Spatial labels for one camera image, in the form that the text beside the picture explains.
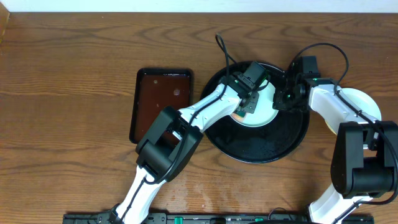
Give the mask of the light green plate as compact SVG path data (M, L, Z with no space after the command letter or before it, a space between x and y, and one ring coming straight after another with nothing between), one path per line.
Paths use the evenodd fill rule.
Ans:
M259 100L257 102L256 110L253 114L246 113L244 118L237 118L234 113L230 117L237 123L247 127L260 127L270 123L278 114L278 110L275 110L273 105L273 96L275 93L275 87L271 83L267 83L267 80L261 84L263 90L257 91L259 93Z

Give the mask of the rectangular brown water tray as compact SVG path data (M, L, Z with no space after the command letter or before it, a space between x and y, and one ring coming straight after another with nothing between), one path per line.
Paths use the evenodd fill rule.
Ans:
M137 72L129 140L137 144L159 113L191 103L193 73L182 68L142 68Z

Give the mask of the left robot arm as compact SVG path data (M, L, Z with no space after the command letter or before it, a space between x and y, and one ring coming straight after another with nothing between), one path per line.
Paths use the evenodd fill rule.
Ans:
M126 198L112 217L113 223L142 223L156 194L181 173L203 138L219 119L232 114L256 91L262 78L225 76L215 90L192 106L163 109L136 147L136 176Z

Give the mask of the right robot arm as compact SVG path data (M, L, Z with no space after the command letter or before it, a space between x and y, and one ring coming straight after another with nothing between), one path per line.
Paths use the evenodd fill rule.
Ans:
M360 205L397 198L397 124L355 105L338 81L300 72L275 78L273 108L317 112L336 133L331 185L308 206L312 223L341 223Z

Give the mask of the green yellow sponge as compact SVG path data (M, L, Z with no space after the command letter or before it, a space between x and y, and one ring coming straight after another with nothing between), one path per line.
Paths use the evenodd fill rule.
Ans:
M234 113L234 115L237 117L237 118L244 118L245 116L246 116L246 112L245 111L237 111L237 112L235 112Z

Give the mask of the yellow plate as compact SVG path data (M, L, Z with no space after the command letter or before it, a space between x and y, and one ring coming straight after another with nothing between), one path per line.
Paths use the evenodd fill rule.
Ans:
M328 129L329 129L334 135L337 135L337 133L336 133L335 130L329 125L329 123L327 122L327 120L325 120L325 123L326 123Z

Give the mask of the light blue front plate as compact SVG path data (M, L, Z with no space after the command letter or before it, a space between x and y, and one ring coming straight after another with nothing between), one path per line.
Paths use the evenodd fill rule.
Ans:
M365 92L354 88L337 88L340 95L357 111L363 112L372 122L375 120L382 120L381 110L376 102ZM329 125L338 133L340 123L354 121L364 124L365 120L356 115L356 113L342 102L336 95L327 94L325 99L331 100L331 103L326 103L326 108L321 109L318 113L327 120Z

